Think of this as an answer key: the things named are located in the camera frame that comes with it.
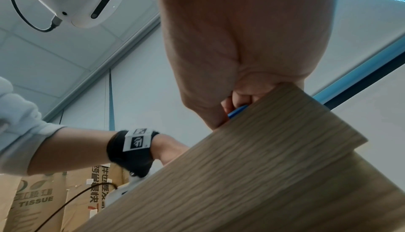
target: black slot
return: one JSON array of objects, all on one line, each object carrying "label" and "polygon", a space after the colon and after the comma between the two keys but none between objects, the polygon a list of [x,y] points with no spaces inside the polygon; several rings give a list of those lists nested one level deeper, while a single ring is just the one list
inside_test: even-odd
[{"label": "black slot", "polygon": [[101,2],[97,5],[96,9],[91,14],[90,18],[96,19],[103,11],[103,9],[105,8],[105,6],[108,4],[109,1],[110,0],[101,0]]}]

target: forearm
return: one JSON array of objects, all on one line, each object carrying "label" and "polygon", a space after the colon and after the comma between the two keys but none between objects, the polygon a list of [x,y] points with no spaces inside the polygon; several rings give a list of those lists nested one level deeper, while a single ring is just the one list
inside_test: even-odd
[{"label": "forearm", "polygon": [[62,128],[36,151],[28,174],[55,173],[109,163],[107,144],[116,132]]}]

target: white tag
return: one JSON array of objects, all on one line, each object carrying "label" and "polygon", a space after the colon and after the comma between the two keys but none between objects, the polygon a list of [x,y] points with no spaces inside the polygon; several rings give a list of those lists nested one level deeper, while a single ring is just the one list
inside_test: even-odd
[{"label": "white tag", "polygon": [[90,219],[98,213],[97,209],[90,210]]},{"label": "white tag", "polygon": [[151,146],[152,133],[153,130],[146,128],[129,131],[125,135],[124,147],[122,151],[125,152],[149,148]]}]

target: skin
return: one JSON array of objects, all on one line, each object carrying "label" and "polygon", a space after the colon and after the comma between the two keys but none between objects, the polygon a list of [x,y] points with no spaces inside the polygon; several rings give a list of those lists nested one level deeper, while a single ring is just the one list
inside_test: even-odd
[{"label": "skin", "polygon": [[304,86],[336,0],[158,0],[181,98],[211,129],[281,82]]},{"label": "skin", "polygon": [[[62,128],[46,139],[28,167],[28,175],[57,173],[110,163],[107,144],[116,132]],[[158,134],[150,147],[153,159],[167,165],[189,148]]]}]

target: blue object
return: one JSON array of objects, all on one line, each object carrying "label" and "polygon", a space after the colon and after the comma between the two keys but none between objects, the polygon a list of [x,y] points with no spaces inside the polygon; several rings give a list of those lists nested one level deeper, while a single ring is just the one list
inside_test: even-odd
[{"label": "blue object", "polygon": [[228,114],[228,117],[230,119],[234,118],[237,114],[239,114],[240,112],[242,112],[245,108],[247,108],[249,105],[244,105],[241,107],[238,107],[237,109],[235,109],[234,111],[232,111],[231,113]]}]

